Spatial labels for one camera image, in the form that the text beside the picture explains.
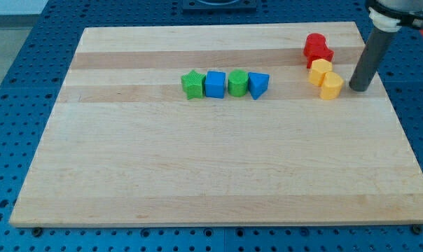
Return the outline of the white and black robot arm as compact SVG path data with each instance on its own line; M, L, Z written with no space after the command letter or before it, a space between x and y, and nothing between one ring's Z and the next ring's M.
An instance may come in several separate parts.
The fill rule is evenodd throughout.
M365 7L374 26L383 32L423 29L423 0L366 0Z

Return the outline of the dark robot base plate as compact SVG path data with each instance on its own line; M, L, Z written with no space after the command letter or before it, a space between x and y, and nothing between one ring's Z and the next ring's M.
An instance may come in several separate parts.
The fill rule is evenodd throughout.
M181 0L185 11L253 11L257 0Z

